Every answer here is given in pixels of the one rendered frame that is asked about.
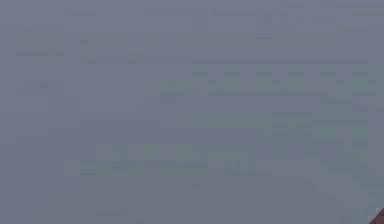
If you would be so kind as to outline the dark red furniture corner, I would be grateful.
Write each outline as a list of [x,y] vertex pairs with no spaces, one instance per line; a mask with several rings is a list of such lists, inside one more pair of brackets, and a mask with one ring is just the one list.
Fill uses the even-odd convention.
[[377,214],[369,217],[368,224],[384,224],[384,208],[376,209]]

